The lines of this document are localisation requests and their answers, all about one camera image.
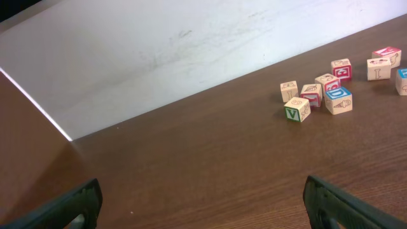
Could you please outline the wooden block letter I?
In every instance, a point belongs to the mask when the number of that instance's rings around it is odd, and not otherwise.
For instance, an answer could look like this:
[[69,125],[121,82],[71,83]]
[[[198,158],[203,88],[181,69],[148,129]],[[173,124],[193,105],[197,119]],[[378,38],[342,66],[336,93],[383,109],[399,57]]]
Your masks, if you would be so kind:
[[367,60],[368,81],[390,79],[391,62],[388,57]]

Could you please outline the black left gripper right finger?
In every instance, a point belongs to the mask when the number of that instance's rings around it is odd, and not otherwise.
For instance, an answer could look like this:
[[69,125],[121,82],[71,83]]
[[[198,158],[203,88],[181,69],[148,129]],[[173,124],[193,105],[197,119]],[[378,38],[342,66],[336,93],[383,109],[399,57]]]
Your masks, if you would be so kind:
[[404,229],[406,223],[317,176],[308,176],[303,201],[312,229]]

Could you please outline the wooden block blue D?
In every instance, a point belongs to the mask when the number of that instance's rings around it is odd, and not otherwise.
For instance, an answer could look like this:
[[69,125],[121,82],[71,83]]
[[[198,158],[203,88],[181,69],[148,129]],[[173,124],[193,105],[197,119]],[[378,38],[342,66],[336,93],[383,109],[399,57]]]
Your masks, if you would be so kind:
[[353,109],[352,94],[345,88],[339,87],[325,92],[325,105],[332,115],[338,115]]

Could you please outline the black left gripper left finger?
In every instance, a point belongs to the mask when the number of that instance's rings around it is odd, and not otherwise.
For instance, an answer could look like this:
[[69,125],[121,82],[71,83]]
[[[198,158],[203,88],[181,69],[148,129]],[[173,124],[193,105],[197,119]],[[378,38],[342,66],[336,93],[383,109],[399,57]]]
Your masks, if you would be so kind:
[[101,207],[102,192],[95,178],[1,228],[96,228]]

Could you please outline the wooden block blue side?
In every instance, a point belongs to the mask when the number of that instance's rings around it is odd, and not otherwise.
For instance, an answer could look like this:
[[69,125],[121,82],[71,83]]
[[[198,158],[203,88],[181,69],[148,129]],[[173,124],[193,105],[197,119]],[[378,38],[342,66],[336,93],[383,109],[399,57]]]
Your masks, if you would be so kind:
[[399,95],[407,95],[407,68],[397,70],[396,90]]

